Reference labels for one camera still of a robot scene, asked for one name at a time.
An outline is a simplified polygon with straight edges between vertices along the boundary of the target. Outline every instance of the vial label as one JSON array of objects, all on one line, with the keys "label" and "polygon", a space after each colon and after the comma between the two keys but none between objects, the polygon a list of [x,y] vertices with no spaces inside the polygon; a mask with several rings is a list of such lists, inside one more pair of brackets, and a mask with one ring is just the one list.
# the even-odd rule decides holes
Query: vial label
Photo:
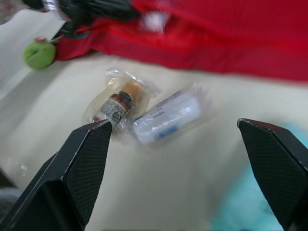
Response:
[{"label": "vial label", "polygon": [[109,119],[114,128],[127,113],[127,107],[121,101],[111,97],[101,106],[98,113],[94,116],[94,121]]}]

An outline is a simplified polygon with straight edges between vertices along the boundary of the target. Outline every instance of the clear plastic wrapping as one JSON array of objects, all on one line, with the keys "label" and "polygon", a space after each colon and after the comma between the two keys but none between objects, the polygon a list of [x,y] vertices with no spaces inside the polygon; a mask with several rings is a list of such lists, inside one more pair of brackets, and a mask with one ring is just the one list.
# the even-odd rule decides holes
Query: clear plastic wrapping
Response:
[{"label": "clear plastic wrapping", "polygon": [[141,144],[148,145],[162,140],[196,120],[208,119],[211,115],[211,103],[207,92],[197,83],[193,83],[135,119],[131,130]]},{"label": "clear plastic wrapping", "polygon": [[84,117],[87,122],[108,119],[113,126],[112,137],[120,139],[126,135],[126,120],[142,115],[149,99],[159,92],[150,81],[119,69],[109,69],[106,71],[106,89],[92,100]]}]

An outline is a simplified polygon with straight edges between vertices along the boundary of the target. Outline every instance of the red bag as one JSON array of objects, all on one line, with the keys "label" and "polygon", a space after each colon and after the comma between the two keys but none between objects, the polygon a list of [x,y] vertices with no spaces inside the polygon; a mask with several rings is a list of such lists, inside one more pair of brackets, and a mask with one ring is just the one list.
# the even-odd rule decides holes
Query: red bag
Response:
[{"label": "red bag", "polygon": [[98,19],[63,38],[56,60],[90,49],[176,69],[201,69],[308,80],[308,1],[304,0],[134,0],[141,11],[172,17],[164,34],[141,31],[139,21]]}]

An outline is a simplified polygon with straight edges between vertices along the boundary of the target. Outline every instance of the plastic bag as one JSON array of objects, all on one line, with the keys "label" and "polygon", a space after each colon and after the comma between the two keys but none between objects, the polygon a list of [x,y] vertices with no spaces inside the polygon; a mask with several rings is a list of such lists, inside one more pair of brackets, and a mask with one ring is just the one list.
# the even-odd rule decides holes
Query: plastic bag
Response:
[{"label": "plastic bag", "polygon": [[170,14],[165,12],[147,12],[140,21],[142,30],[162,34],[170,19]]},{"label": "plastic bag", "polygon": [[193,83],[135,119],[132,134],[144,145],[154,143],[212,113],[207,92]]},{"label": "plastic bag", "polygon": [[150,98],[160,93],[153,83],[115,68],[106,71],[106,87],[92,100],[84,117],[89,123],[108,119],[113,126],[112,138],[116,139],[126,135],[126,119],[144,113]]}]

